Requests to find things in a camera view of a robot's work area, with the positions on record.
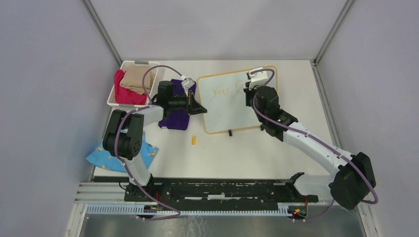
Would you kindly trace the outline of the yellow framed whiteboard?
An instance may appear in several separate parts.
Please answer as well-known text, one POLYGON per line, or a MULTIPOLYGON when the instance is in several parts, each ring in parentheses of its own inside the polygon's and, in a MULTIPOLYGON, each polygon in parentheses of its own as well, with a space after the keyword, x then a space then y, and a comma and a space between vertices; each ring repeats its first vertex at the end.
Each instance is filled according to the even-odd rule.
MULTIPOLYGON (((267 85, 277 89, 277 68, 273 65, 262 67, 269 76, 267 85)), ((208 134, 260 126, 255 112, 245 103, 244 88, 250 70, 207 75, 197 79, 199 100, 208 111, 203 114, 208 134)))

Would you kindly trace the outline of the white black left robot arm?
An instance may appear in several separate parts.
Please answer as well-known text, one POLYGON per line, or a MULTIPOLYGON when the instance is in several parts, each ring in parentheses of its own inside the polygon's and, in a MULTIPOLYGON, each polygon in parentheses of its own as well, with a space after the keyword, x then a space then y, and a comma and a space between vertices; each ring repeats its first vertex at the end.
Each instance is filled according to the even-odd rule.
POLYGON ((173 111, 187 115, 207 112, 196 99, 193 90, 195 81, 187 78, 181 82, 182 95, 175 95, 171 81, 159 82, 151 104, 133 108, 131 111, 113 110, 107 124, 102 146, 122 164, 130 183, 137 185, 136 194, 143 201, 155 196, 155 187, 148 184, 152 178, 144 161, 138 158, 142 146, 144 127, 165 120, 173 111))

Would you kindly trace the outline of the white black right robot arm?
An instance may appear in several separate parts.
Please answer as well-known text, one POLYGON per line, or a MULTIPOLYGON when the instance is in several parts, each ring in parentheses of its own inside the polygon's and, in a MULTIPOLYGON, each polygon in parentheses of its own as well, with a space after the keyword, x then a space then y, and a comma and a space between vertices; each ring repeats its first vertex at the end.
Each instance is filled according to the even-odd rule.
POLYGON ((360 203, 375 205, 377 185, 370 157, 340 149, 310 132, 298 119, 279 105, 276 90, 269 86, 244 88, 246 105, 252 107, 263 130, 281 142, 291 145, 320 164, 329 175, 324 179, 303 174, 286 186, 286 197, 299 201, 314 194, 315 186, 326 188, 342 207, 352 210, 360 203))

